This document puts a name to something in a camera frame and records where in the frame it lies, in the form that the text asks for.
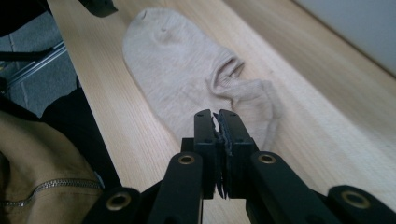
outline zipper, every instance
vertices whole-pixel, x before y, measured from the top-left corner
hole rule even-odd
[[[0,201],[0,206],[12,206],[12,207],[24,207],[29,204],[33,198],[37,195],[38,192],[43,191],[45,189],[53,189],[58,187],[75,187],[75,188],[88,188],[88,189],[100,189],[100,184],[98,182],[92,180],[84,180],[84,179],[54,179],[47,182],[44,182],[37,186],[33,193],[24,200],[10,202],[10,201]]]

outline white wall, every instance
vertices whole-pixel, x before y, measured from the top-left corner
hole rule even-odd
[[[294,0],[396,76],[396,0]]]

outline wooden surface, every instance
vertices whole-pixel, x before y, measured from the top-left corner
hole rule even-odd
[[[348,184],[396,210],[396,80],[287,0],[114,0],[100,19],[79,1],[49,0],[124,186],[163,178],[179,146],[150,112],[122,59],[123,35],[145,7],[170,7],[272,80],[284,115],[274,152],[312,189]],[[205,202],[204,223],[245,223],[242,200]]]

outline beige sock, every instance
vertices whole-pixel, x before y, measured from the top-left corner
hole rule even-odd
[[[193,116],[232,110],[260,150],[269,150],[279,106],[268,81],[239,78],[244,62],[195,24],[167,8],[147,8],[123,40],[126,65],[155,114],[180,143],[193,137]]]

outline beige jacket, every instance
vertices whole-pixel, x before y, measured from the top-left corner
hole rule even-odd
[[[0,223],[80,223],[101,195],[74,145],[0,111]]]

